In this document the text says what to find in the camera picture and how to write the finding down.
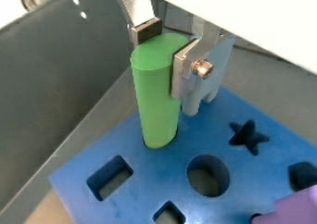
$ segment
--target circular hole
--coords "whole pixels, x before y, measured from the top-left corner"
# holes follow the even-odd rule
[[[187,178],[193,190],[205,197],[220,196],[229,183],[224,163],[209,155],[196,156],[187,167]]]
[[[78,0],[73,0],[74,4],[78,6]]]
[[[81,16],[81,18],[86,19],[86,14],[85,14],[85,12],[80,12],[80,16]]]

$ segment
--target rectangular hole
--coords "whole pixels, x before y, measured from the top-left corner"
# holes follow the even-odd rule
[[[132,169],[120,156],[114,156],[86,179],[94,198],[102,201],[132,175]]]
[[[153,215],[153,221],[155,224],[183,224],[185,219],[175,204],[168,201]]]

